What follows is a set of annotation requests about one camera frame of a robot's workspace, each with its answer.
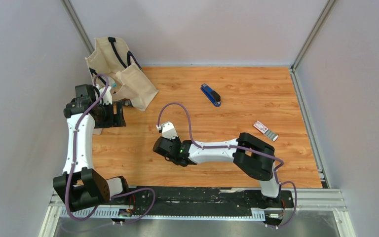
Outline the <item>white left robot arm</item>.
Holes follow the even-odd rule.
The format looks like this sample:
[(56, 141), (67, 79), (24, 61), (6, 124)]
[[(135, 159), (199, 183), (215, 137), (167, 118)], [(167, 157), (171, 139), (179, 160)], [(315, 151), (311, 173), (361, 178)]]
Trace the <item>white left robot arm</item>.
[(111, 197), (120, 205), (131, 198), (123, 176), (105, 179), (94, 168), (94, 131), (126, 126), (122, 104), (113, 102), (110, 90), (110, 86), (78, 85), (75, 98), (63, 110), (68, 151), (62, 175), (53, 179), (53, 188), (71, 212), (105, 204)]

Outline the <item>blue black stapler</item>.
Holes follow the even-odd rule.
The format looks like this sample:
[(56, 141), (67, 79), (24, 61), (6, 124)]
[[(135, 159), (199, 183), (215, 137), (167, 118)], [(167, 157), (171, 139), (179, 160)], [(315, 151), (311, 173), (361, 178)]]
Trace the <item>blue black stapler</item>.
[(210, 86), (204, 83), (201, 85), (200, 89), (215, 107), (221, 105), (221, 96)]

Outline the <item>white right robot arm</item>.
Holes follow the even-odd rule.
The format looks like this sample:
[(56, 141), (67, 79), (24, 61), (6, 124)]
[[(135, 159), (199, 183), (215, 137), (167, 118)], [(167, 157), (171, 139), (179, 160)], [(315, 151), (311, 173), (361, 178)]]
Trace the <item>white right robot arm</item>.
[(275, 148), (249, 133), (224, 142), (181, 141), (179, 137), (159, 137), (153, 151), (175, 165), (186, 167), (206, 162), (231, 162), (246, 175), (257, 180), (262, 201), (269, 207), (281, 201), (280, 186), (275, 177)]

